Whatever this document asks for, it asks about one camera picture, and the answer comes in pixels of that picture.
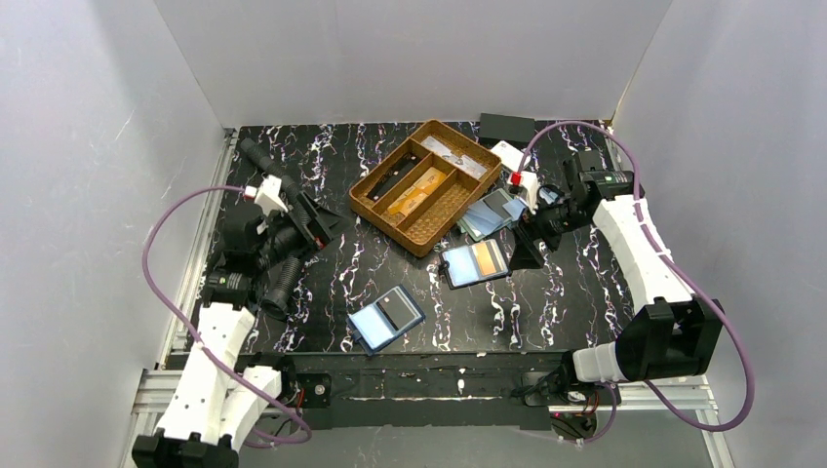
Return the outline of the black VIP card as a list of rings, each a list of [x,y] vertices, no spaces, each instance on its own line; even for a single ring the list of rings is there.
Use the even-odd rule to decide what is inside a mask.
[[[417,305],[403,288],[395,288],[376,302],[377,307],[395,331],[415,326],[422,319]]]

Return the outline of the navy blue card holder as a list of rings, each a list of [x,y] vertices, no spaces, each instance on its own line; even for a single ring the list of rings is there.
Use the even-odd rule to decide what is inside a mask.
[[[368,356],[377,354],[393,341],[402,337],[405,333],[425,321],[425,314],[423,310],[403,285],[397,285],[388,290],[386,293],[395,288],[403,288],[408,293],[411,300],[420,310],[422,319],[415,326],[408,327],[402,331],[395,331],[376,305],[376,302],[383,297],[385,293],[357,312],[349,314],[347,317],[348,327],[352,330],[354,340],[361,344]]]

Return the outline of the orange VIP card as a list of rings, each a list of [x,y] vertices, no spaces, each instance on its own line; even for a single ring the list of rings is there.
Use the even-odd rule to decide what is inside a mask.
[[[428,196],[428,193],[418,189],[406,192],[388,207],[387,212],[390,215],[407,216],[426,200]]]

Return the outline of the white card black stripe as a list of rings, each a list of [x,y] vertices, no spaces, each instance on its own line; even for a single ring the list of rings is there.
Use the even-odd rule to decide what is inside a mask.
[[[477,180],[482,180],[487,172],[485,166],[465,154],[451,156],[449,160],[455,167]]]

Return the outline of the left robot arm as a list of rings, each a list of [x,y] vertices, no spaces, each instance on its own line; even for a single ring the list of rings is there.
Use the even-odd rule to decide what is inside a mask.
[[[150,435],[136,437],[132,460],[137,467],[236,467],[239,451],[250,434],[264,448],[299,445],[312,437],[310,426],[297,409],[278,397],[282,390],[279,370],[259,364],[237,372],[242,341],[252,329],[254,315],[227,300],[204,306],[197,324],[160,290],[148,266],[149,253],[163,224],[188,194],[169,207],[152,227],[141,257],[144,278],[152,292],[169,308],[193,337],[177,388],[166,411]],[[277,437],[256,426],[268,407],[286,415],[301,431],[299,437]]]

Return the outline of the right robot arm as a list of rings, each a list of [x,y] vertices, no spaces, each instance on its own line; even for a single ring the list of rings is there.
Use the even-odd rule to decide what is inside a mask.
[[[539,184],[536,175],[513,174],[510,189],[529,206],[513,232],[512,270],[538,269],[539,243],[556,251],[565,234],[589,224],[605,237],[620,267],[636,314],[610,342],[569,351],[556,381],[560,386],[642,381],[707,371],[723,324],[697,292],[668,267],[643,195],[631,171],[598,167],[579,153],[564,164],[567,187]]]

